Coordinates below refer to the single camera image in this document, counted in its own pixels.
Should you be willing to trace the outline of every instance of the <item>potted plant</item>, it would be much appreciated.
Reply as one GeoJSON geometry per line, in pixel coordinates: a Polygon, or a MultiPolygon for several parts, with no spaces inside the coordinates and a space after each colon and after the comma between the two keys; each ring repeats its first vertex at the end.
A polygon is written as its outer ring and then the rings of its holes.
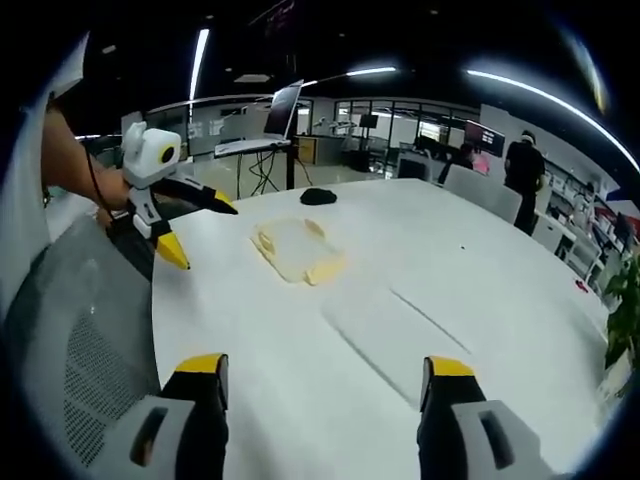
{"type": "Polygon", "coordinates": [[[624,354],[628,355],[631,370],[635,372],[640,366],[640,267],[637,258],[628,260],[620,273],[611,278],[605,293],[619,301],[607,321],[605,369],[613,366],[624,354]]]}

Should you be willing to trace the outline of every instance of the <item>dark ceiling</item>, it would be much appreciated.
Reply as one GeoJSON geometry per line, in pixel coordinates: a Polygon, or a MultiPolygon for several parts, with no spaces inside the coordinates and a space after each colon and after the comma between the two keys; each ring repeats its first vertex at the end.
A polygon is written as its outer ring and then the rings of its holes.
{"type": "Polygon", "coordinates": [[[628,7],[614,8],[615,1],[606,9],[589,10],[489,0],[395,0],[377,2],[380,6],[370,0],[286,0],[264,14],[275,3],[210,2],[199,11],[185,4],[184,13],[171,16],[120,11],[100,16],[92,28],[85,80],[65,99],[72,127],[78,134],[110,133],[119,128],[123,114],[186,100],[197,32],[208,27],[197,97],[271,93],[299,78],[320,80],[360,66],[390,64],[400,72],[321,82],[304,94],[490,103],[564,138],[622,186],[640,191],[629,162],[584,122],[540,97],[464,73],[479,65],[547,87],[596,118],[640,158],[633,116],[640,102],[625,56],[638,17],[628,7]],[[600,68],[610,100],[605,114],[596,107],[562,31],[581,39],[600,68]],[[116,50],[102,53],[110,45],[116,50]],[[234,83],[243,73],[264,73],[271,80],[234,83]]]}

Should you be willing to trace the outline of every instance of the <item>round white table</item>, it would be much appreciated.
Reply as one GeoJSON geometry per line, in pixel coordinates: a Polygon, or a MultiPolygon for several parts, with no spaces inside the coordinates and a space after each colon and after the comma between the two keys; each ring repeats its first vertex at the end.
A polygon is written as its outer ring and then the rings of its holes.
{"type": "Polygon", "coordinates": [[[599,431],[607,311],[541,245],[418,180],[332,185],[237,202],[237,216],[176,219],[191,262],[157,258],[153,332],[164,384],[193,355],[230,357],[230,479],[419,478],[416,429],[427,355],[458,358],[535,431],[556,471],[599,431]],[[288,284],[249,240],[310,218],[343,249],[332,282],[288,284]]]}

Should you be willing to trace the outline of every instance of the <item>laptop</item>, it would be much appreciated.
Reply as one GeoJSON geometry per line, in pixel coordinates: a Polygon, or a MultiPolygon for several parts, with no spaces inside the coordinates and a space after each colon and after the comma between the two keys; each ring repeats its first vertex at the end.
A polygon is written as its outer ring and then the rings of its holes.
{"type": "Polygon", "coordinates": [[[213,155],[215,158],[237,155],[239,153],[254,153],[265,150],[275,150],[291,144],[287,139],[293,112],[298,103],[303,80],[278,90],[273,95],[271,110],[264,126],[264,136],[253,140],[239,140],[216,145],[213,155]]]}

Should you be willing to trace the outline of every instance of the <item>red object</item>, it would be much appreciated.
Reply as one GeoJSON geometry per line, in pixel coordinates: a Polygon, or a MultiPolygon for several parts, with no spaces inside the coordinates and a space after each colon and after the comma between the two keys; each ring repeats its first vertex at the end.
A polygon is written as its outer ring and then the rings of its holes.
{"type": "Polygon", "coordinates": [[[588,293],[589,290],[585,287],[584,282],[582,280],[576,280],[576,286],[582,290],[584,293],[588,293]]]}

